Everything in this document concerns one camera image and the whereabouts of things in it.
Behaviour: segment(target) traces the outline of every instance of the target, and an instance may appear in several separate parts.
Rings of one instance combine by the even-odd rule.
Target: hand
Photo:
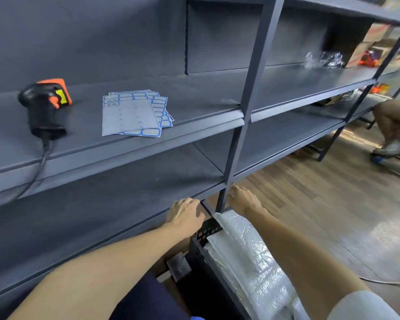
[[[198,199],[187,198],[172,204],[169,210],[171,220],[168,225],[175,227],[176,231],[180,233],[181,239],[191,237],[201,228],[205,215],[199,213],[197,216],[199,203]]]
[[[248,219],[252,212],[263,211],[261,202],[255,194],[243,187],[232,186],[228,193],[228,203],[239,215]]]

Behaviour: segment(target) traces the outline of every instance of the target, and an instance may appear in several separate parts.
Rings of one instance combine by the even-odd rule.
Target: forearm
[[[368,290],[355,273],[261,209],[248,213],[248,219],[288,275],[312,320],[325,320],[347,294]]]
[[[147,270],[181,239],[174,227],[165,225],[65,263],[9,319],[106,320]]]

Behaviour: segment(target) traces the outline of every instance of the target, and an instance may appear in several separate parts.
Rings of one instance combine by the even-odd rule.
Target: black cable
[[[39,177],[41,171],[42,171],[43,168],[44,168],[44,165],[45,165],[45,163],[46,163],[46,160],[47,160],[47,158],[49,157],[50,151],[51,151],[51,149],[50,149],[50,142],[49,142],[48,140],[45,140],[45,139],[42,139],[42,141],[43,141],[43,154],[42,154],[42,157],[41,157],[41,162],[40,162],[40,164],[37,166],[37,170],[36,170],[36,172],[34,173],[34,175],[33,175],[32,179],[31,179],[31,181],[29,181],[29,182],[25,185],[25,187],[21,190],[21,192],[19,192],[15,197],[13,197],[10,201],[8,201],[8,202],[5,203],[5,204],[13,203],[13,202],[15,202],[17,199],[19,199],[25,192],[28,191],[28,189],[34,184],[34,182],[35,182],[35,181],[37,180],[37,178]]]

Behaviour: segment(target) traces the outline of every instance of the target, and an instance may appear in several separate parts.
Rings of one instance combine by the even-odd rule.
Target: orange barcode scanner
[[[28,110],[28,125],[34,136],[49,141],[66,135],[65,128],[55,121],[55,111],[72,104],[62,78],[27,86],[19,93],[18,101]]]

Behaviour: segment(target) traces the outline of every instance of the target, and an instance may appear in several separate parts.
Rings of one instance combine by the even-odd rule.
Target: left hand
[[[189,238],[202,226],[205,215],[201,212],[197,216],[198,199],[182,199],[175,201],[170,210],[171,220],[168,225],[173,226],[179,232],[182,239]]]

